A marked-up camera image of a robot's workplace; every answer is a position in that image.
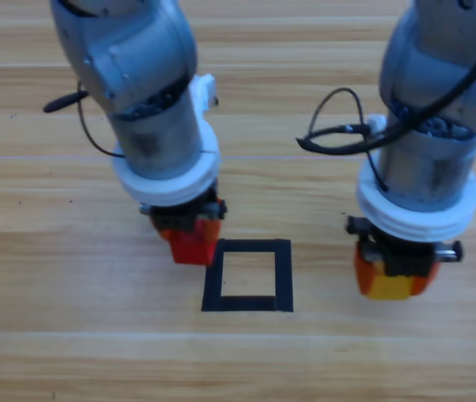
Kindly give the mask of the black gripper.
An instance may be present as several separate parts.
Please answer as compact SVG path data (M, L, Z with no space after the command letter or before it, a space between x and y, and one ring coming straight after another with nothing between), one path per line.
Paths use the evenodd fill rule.
M463 259L459 240L452 243L404 240L379 229L364 217L349 216L346 231L359 238L354 270L364 296L388 296L386 276L410 276L410 295L419 296L435 280L440 263Z
M211 265L226 214L226 203L218 197L215 180L200 196L170 207L140 204L139 212L147 216L169 248L172 248L173 231L194 232L195 257L198 265Z

